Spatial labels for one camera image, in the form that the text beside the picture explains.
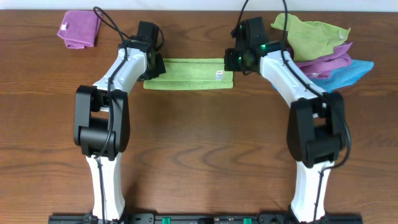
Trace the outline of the light green cloth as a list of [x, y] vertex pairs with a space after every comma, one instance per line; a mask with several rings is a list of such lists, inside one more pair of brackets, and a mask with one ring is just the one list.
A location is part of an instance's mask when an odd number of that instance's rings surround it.
[[222, 58], [165, 58], [166, 72], [146, 80], [147, 90], [217, 90], [233, 87]]

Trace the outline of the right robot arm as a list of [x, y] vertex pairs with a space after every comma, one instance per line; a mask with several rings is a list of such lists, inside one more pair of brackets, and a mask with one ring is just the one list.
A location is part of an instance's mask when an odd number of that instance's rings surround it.
[[324, 209], [328, 176], [351, 141], [342, 96], [311, 82], [282, 42], [269, 41], [261, 17], [239, 20], [231, 36], [236, 43], [225, 51], [224, 69], [257, 72], [290, 108], [287, 146], [297, 165], [294, 197], [287, 214], [267, 214], [260, 222], [362, 223], [358, 215], [330, 215]]

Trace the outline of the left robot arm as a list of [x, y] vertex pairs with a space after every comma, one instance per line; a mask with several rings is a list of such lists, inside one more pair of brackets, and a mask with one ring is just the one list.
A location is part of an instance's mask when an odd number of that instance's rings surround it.
[[75, 95], [73, 140], [91, 170], [94, 207], [88, 223], [122, 223], [121, 158], [130, 137], [128, 95], [134, 84], [166, 72], [159, 49], [164, 35], [152, 22], [141, 21], [136, 35], [123, 39], [105, 75]]

